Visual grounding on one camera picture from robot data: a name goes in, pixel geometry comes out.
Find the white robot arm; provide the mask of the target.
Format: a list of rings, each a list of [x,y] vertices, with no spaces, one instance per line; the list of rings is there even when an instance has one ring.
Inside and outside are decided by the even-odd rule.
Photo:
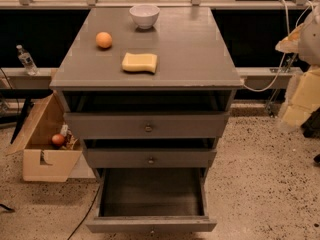
[[[275,47],[284,53],[296,53],[310,65],[302,75],[289,80],[285,101],[278,118],[282,130],[293,131],[301,127],[320,108],[320,6],[311,9],[303,23],[298,25]]]

